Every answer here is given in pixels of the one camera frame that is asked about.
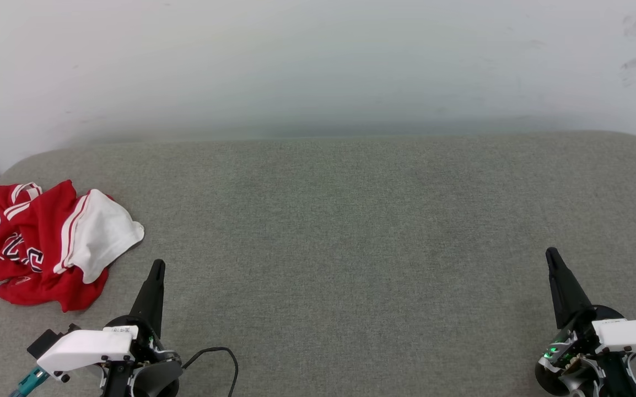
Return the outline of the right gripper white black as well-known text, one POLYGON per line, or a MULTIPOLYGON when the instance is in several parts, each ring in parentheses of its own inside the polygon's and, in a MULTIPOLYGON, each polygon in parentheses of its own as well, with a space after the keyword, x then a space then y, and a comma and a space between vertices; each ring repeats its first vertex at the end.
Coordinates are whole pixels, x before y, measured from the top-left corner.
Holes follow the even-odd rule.
POLYGON ((568 370, 577 362, 636 355, 636 319, 628 320, 602 305, 593 305, 555 247, 546 250, 549 285, 557 329, 538 364, 568 370))

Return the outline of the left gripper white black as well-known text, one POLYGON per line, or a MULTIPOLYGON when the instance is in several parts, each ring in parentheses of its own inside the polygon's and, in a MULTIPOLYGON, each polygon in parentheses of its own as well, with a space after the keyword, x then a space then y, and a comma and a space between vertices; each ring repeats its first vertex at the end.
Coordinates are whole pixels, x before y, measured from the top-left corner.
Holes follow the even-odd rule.
POLYGON ((45 331, 37 340, 37 384, 69 381, 81 368, 99 370, 102 387, 176 387, 184 373, 179 355, 161 343, 166 264, 154 260, 129 315, 101 330, 76 324, 45 331))

